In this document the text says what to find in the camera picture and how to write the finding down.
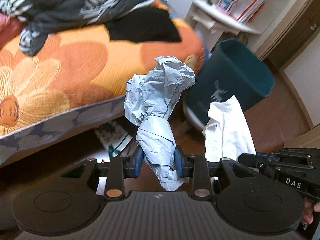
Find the crosshair logo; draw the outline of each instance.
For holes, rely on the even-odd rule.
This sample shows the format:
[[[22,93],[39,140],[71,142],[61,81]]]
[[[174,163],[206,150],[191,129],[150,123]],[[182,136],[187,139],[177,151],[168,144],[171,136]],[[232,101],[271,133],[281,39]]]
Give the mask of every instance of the crosshair logo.
[[[163,195],[158,193],[158,194],[154,195],[154,197],[157,198],[157,199],[160,199],[160,198],[163,198]]]

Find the stack of books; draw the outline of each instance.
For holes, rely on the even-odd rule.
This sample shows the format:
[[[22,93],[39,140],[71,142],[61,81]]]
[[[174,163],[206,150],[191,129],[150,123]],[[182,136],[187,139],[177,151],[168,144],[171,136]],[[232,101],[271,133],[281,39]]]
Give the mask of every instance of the stack of books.
[[[238,0],[230,16],[238,22],[250,22],[265,4],[265,0]]]

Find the trash can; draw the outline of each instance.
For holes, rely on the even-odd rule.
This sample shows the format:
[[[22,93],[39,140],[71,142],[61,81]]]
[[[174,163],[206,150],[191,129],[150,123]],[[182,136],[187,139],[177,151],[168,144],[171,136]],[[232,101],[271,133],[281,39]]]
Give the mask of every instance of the trash can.
[[[237,39],[220,42],[184,98],[187,119],[201,130],[211,102],[233,95],[245,112],[271,94],[274,78],[268,67]]]

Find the mattress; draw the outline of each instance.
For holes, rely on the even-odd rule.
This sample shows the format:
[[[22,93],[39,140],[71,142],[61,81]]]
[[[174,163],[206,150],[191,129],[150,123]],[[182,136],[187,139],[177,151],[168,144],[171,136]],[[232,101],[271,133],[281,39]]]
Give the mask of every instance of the mattress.
[[[169,10],[159,0],[153,6]],[[172,21],[181,43],[110,41],[103,25],[51,35],[34,57],[19,50],[19,37],[10,41],[0,51],[0,165],[124,113],[126,82],[152,70],[158,56],[175,56],[197,73],[203,45],[183,19]]]

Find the crumpled white paper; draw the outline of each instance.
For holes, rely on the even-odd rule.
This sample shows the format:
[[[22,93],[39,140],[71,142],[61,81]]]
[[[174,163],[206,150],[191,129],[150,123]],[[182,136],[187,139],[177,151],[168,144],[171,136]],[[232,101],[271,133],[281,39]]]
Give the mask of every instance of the crumpled white paper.
[[[175,57],[157,57],[147,75],[134,75],[127,82],[125,117],[139,126],[136,140],[145,162],[167,191],[178,189],[187,179],[173,170],[176,147],[168,118],[181,92],[195,84],[195,73]]]
[[[205,157],[209,162],[219,162],[223,157],[237,161],[242,153],[256,154],[247,121],[235,96],[224,103],[211,103],[208,117],[211,119],[203,134]]]

